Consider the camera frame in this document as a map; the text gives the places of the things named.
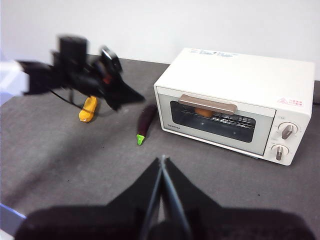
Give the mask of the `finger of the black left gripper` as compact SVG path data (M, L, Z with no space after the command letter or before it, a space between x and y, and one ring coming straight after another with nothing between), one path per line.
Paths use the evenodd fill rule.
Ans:
M143 102L144 97L140 94L123 94L123 95L106 95L104 97L106 103L113 109L114 111L119 110L122 105L126 104L132 104L132 103L138 103Z
M115 100L145 100L143 95L122 80L113 80L107 90L107 95Z

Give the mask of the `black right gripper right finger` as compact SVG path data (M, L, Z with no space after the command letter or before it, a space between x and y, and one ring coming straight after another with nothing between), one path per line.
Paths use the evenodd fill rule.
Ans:
M190 240L314 240L298 215L278 209L223 207L166 157L162 176L166 213Z

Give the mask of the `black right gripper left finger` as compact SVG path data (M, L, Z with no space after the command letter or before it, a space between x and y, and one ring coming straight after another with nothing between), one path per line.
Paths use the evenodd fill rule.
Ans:
M160 160L156 158L121 194L105 205L60 205L30 213L16 240L137 240L159 205Z

